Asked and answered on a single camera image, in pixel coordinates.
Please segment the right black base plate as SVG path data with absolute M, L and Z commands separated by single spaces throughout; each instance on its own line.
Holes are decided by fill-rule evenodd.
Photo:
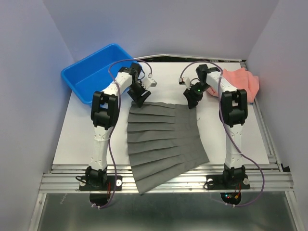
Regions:
M 203 188 L 206 190 L 235 190 L 239 189 L 239 186 L 244 190 L 251 188 L 250 184 L 244 184 L 244 182 L 240 180 L 225 181 L 223 176 L 219 174 L 206 175 L 205 178 L 206 180 Z

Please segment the aluminium rail frame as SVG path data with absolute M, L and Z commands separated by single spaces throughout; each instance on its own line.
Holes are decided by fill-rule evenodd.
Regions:
M 239 66 L 144 64 L 157 86 L 138 107 L 121 84 L 108 130 L 72 93 L 30 230 L 303 230 L 258 103 L 219 78 Z

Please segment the pink folded skirt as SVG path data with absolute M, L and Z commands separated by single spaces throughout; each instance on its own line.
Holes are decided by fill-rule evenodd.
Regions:
M 223 78 L 220 83 L 220 95 L 223 92 L 236 92 L 237 90 L 245 90 L 247 102 L 253 104 L 255 97 L 259 91 L 258 76 L 254 76 L 251 72 L 244 68 L 235 71 L 223 70 Z

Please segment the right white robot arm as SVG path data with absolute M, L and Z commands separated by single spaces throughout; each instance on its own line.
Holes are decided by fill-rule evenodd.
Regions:
M 232 188 L 246 178 L 243 156 L 241 152 L 242 131 L 248 117 L 247 92 L 233 86 L 224 76 L 223 70 L 216 64 L 208 67 L 201 64 L 196 68 L 197 77 L 190 79 L 182 71 L 179 84 L 185 85 L 183 95 L 188 108 L 195 108 L 203 97 L 203 93 L 212 87 L 218 94 L 219 119 L 226 134 L 226 157 L 223 173 L 212 177 L 214 185 L 222 184 Z

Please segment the blue plastic bin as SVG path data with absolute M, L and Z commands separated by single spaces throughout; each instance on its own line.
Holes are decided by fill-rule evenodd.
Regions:
M 111 67 L 111 73 L 116 77 L 120 68 L 130 67 L 132 61 L 129 59 L 132 59 L 131 55 L 123 48 L 109 44 L 63 69 L 61 77 L 82 103 L 91 105 L 94 92 L 102 91 L 113 81 L 108 73 L 110 65 L 121 61 Z

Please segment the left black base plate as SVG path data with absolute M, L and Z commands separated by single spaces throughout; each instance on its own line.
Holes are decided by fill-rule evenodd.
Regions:
M 107 179 L 104 184 L 90 182 L 86 180 L 86 176 L 76 176 L 76 179 L 79 181 L 79 191 L 89 192 L 89 191 L 121 191 L 122 190 L 122 181 L 123 177 L 117 175 L 115 180 L 115 175 L 107 175 Z

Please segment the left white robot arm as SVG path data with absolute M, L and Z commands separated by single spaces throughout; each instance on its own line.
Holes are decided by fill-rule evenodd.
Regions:
M 94 126 L 94 146 L 84 183 L 97 190 L 107 185 L 107 149 L 119 118 L 122 93 L 128 90 L 131 99 L 141 107 L 151 95 L 149 88 L 157 85 L 152 69 L 147 76 L 139 79 L 142 71 L 138 63 L 132 62 L 130 67 L 120 68 L 116 77 L 111 76 L 112 82 L 108 87 L 93 94 L 90 118 Z

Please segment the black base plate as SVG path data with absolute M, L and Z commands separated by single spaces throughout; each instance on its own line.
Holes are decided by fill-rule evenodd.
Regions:
M 240 180 L 225 181 L 223 176 L 219 174 L 206 175 L 205 178 L 206 180 L 203 188 L 206 190 L 235 190 L 239 189 L 239 186 L 244 190 L 251 188 L 250 184 L 244 184 L 244 182 Z
M 107 179 L 104 184 L 90 182 L 86 180 L 86 176 L 76 176 L 76 179 L 79 181 L 79 191 L 89 192 L 89 191 L 121 191 L 122 190 L 122 181 L 123 177 L 117 175 L 115 180 L 115 175 L 107 175 Z

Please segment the grey skirt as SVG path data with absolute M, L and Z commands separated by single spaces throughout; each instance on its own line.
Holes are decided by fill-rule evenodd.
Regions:
M 201 142 L 196 109 L 187 105 L 131 104 L 128 156 L 139 194 L 209 162 Z

